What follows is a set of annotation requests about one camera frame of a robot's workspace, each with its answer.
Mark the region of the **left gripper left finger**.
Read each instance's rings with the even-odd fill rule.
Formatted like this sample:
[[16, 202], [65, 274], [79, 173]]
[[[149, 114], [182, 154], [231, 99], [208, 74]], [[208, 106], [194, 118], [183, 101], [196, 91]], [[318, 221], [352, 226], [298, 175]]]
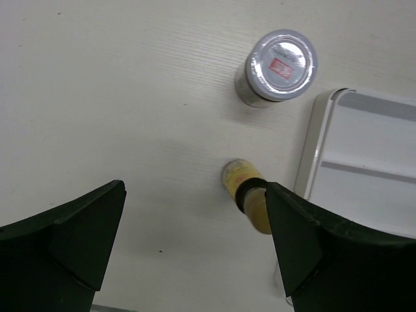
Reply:
[[89, 311], [126, 198], [121, 180], [1, 227], [2, 311]]

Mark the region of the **left white-lid spice jar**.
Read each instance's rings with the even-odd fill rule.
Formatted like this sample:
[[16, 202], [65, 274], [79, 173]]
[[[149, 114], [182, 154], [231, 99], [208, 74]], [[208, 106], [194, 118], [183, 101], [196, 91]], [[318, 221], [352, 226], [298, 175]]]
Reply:
[[253, 46], [235, 74], [235, 90], [256, 108], [301, 96], [312, 84], [318, 58], [309, 39], [290, 29], [272, 31]]

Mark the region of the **small yellow bottle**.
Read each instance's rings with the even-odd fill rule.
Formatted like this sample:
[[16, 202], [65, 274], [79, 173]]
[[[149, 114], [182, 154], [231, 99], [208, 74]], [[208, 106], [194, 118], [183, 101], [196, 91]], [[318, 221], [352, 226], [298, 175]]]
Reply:
[[222, 184], [247, 217], [251, 225], [264, 235], [271, 235], [266, 205], [267, 181], [249, 161], [235, 159], [222, 171]]

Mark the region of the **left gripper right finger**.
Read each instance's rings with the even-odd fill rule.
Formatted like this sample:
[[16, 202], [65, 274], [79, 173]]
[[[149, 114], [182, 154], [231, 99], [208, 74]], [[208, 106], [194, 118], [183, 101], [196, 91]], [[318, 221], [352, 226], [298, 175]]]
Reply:
[[362, 226], [271, 182], [266, 208], [295, 311], [414, 311], [415, 240]]

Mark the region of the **white tiered organizer tray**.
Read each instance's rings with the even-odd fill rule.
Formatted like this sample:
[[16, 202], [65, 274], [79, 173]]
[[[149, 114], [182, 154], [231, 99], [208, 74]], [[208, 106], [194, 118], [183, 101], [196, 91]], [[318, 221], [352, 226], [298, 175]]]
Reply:
[[340, 88], [314, 102], [294, 191], [358, 224], [415, 236], [415, 101]]

